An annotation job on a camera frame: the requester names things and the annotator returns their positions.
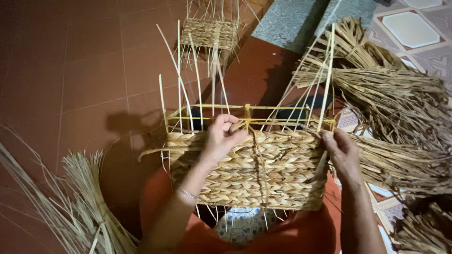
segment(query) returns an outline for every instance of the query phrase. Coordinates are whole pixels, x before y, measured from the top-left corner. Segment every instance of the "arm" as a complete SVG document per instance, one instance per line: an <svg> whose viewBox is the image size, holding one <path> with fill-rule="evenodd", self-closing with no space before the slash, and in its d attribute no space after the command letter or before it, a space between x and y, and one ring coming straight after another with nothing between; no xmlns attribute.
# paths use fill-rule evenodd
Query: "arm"
<svg viewBox="0 0 452 254"><path fill-rule="evenodd" d="M342 130L322 139L342 184L341 246L344 254L386 254L359 168L359 149Z"/></svg>
<svg viewBox="0 0 452 254"><path fill-rule="evenodd" d="M143 237L138 248L139 253L167 253L182 240L196 204L196 198L185 192L198 196L210 170L247 136L247 131L243 130L230 132L231 125L237 121L238 118L234 116L219 115L209 127L204 150L197 164L192 166L174 190L149 234Z"/></svg>

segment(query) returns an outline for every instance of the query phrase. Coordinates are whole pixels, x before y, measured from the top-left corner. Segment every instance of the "person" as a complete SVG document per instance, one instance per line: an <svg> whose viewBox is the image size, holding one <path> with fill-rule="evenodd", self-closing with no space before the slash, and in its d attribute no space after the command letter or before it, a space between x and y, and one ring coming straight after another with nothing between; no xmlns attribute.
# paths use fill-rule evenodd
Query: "person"
<svg viewBox="0 0 452 254"><path fill-rule="evenodd" d="M334 226L325 206L308 215L294 213L242 250L234 250L193 214L196 196L210 170L247 136L244 130L231 132L237 121L226 114L215 119L198 162L174 191L162 170L148 182L141 198L143 239L138 253L334 253ZM358 147L341 130L322 132L321 137L342 184L342 253L386 253L361 176Z"/></svg>

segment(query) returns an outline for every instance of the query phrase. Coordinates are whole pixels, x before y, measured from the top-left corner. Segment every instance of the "bracelet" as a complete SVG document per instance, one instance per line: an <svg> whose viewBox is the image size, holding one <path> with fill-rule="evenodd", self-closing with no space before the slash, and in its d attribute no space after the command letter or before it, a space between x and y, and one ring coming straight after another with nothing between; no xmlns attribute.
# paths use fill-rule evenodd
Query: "bracelet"
<svg viewBox="0 0 452 254"><path fill-rule="evenodd" d="M180 189L180 192L182 192L182 194L185 194L185 195L187 195L187 196L189 196L189 197L192 197L192 198L194 198L194 199L197 199L198 197L199 197L199 195L198 196L195 196L195 195L193 195L193 194L190 194L190 193L188 193L188 192L186 192L184 189L182 189L182 187L180 187L179 186L179 189Z"/></svg>

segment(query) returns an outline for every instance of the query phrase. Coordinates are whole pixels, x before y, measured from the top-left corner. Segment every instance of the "woman's left hand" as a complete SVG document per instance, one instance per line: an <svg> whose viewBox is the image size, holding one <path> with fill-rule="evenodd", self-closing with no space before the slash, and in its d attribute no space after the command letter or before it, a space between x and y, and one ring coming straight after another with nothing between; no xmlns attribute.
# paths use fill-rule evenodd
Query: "woman's left hand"
<svg viewBox="0 0 452 254"><path fill-rule="evenodd" d="M239 119L233 115L221 114L215 119L215 122L207 131L207 139L204 150L201 153L200 161L207 161L213 165L221 161L226 154L236 146L240 141L246 138L246 130L231 130L232 124Z"/></svg>

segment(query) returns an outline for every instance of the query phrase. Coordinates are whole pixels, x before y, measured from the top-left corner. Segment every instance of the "woven rope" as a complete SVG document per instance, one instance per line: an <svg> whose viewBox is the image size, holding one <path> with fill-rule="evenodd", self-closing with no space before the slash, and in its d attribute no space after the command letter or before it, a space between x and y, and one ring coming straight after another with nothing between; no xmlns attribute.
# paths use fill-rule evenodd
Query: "woven rope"
<svg viewBox="0 0 452 254"><path fill-rule="evenodd" d="M187 19L180 37L181 44L191 45L189 33L196 47L213 47L217 39L218 48L232 50L235 42L235 25L232 22Z"/></svg>
<svg viewBox="0 0 452 254"><path fill-rule="evenodd" d="M326 175L321 179L314 178L323 153L319 138L304 131L255 131L255 134L264 174L258 169L261 162L254 138L248 135L211 171L197 203L286 210L320 209ZM196 162L204 137L204 132L168 134L171 173L176 184Z"/></svg>

